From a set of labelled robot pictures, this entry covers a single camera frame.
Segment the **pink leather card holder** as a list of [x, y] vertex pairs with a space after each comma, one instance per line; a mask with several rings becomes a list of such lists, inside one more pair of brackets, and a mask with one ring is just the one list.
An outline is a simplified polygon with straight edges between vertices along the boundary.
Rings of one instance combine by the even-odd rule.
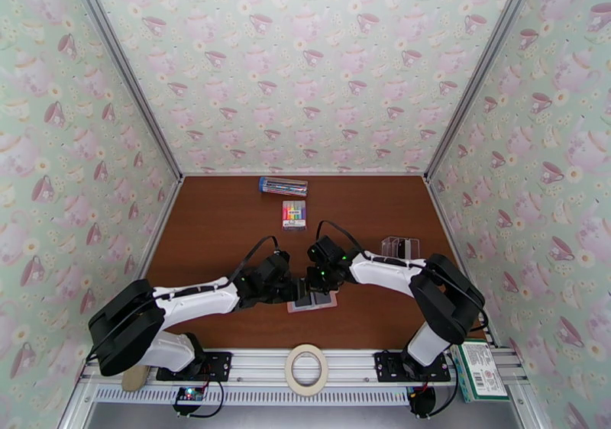
[[314, 292], [310, 292], [306, 297], [310, 297], [312, 299], [312, 307], [311, 308], [307, 308], [307, 309], [302, 309], [302, 310], [296, 310], [293, 307], [293, 303], [288, 303], [287, 304], [287, 311], [289, 313], [298, 313], [298, 312], [305, 312], [305, 311], [317, 311], [317, 310], [321, 310], [321, 309], [326, 309], [326, 308], [334, 308], [337, 306], [338, 302], [337, 302], [337, 298], [336, 298], [336, 293], [335, 292], [331, 292], [330, 294], [334, 297], [335, 301], [333, 305], [323, 305], [323, 306], [316, 306], [315, 302], [314, 302]]

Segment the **clear acrylic card stand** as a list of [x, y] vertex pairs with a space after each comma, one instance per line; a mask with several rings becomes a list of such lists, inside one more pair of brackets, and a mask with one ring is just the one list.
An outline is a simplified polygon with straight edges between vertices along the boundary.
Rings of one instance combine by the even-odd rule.
[[388, 236], [381, 242], [381, 251], [380, 254], [386, 257], [397, 258], [396, 256], [396, 245], [398, 239], [406, 238], [410, 239], [412, 243], [412, 251], [410, 259], [418, 259], [420, 258], [420, 240], [417, 238], [409, 238], [409, 237], [397, 237], [397, 236]]

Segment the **pack of coloured highlighters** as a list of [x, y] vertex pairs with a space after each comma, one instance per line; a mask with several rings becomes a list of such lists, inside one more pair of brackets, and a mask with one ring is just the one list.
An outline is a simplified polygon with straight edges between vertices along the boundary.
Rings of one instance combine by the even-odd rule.
[[284, 231], [305, 231], [307, 228], [306, 201], [283, 201], [281, 223]]

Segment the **white masking tape roll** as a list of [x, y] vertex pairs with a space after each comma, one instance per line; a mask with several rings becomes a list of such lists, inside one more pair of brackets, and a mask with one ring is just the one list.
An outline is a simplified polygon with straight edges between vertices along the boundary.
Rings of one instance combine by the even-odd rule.
[[[318, 364], [319, 374], [315, 382], [308, 385], [302, 384], [294, 373], [294, 364], [303, 354], [310, 355]], [[312, 344], [300, 344], [289, 352], [284, 365], [286, 384], [299, 396], [312, 397], [320, 393], [328, 382], [328, 361], [321, 349]]]

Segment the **blue pencil tube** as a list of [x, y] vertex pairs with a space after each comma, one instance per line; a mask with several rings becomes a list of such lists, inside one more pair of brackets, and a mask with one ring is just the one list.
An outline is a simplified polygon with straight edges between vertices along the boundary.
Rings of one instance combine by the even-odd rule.
[[263, 193], [290, 195], [305, 198], [308, 195], [307, 181], [280, 177], [263, 176], [259, 178], [259, 190]]

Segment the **small circuit board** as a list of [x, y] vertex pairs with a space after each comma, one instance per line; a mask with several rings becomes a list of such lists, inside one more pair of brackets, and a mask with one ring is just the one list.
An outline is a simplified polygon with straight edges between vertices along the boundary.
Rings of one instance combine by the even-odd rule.
[[200, 405], [205, 397], [205, 388], [202, 386], [181, 386], [176, 393], [175, 405]]

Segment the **green white cardboard box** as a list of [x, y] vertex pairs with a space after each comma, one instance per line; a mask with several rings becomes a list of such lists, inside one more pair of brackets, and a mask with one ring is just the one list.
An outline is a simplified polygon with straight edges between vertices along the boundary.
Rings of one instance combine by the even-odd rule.
[[450, 354], [457, 369], [458, 386], [465, 403], [509, 400], [492, 350], [484, 340], [469, 339], [452, 345]]

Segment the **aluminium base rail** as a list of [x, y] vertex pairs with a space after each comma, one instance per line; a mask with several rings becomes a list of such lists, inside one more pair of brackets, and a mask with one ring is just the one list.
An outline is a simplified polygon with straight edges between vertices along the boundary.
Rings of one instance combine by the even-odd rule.
[[[286, 387], [285, 362], [289, 349], [234, 348], [227, 384], [233, 387]], [[398, 386], [398, 382], [379, 382], [371, 349], [324, 349], [328, 364], [327, 387]], [[506, 385], [529, 382], [516, 353], [509, 348], [493, 349], [492, 355]]]

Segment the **aluminium frame post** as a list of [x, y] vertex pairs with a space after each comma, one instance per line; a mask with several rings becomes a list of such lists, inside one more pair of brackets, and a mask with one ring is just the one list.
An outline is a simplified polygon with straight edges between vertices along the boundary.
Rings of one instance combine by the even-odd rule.
[[519, 16], [522, 6], [526, 0], [506, 0], [503, 10], [493, 27], [486, 45], [478, 59], [474, 71], [466, 84], [465, 90], [460, 97], [456, 108], [453, 111], [448, 126], [441, 136], [441, 141], [432, 155], [431, 161], [424, 171], [422, 177], [428, 188], [432, 187], [433, 176], [439, 168], [444, 154], [448, 151], [451, 141], [454, 139], [466, 118], [475, 98], [483, 86], [487, 73], [499, 55], [506, 38], [509, 36], [510, 29]]
[[170, 168], [170, 171], [177, 182], [182, 182], [184, 175], [170, 151], [169, 144], [163, 136], [160, 125], [149, 105], [143, 89], [131, 67], [129, 59], [121, 45], [115, 29], [110, 21], [108, 12], [105, 10], [101, 0], [80, 0], [86, 10], [91, 24], [100, 36], [103, 46], [108, 52], [122, 85], [127, 89], [133, 101], [137, 113], [144, 121], [148, 132], [152, 135], [154, 143]]

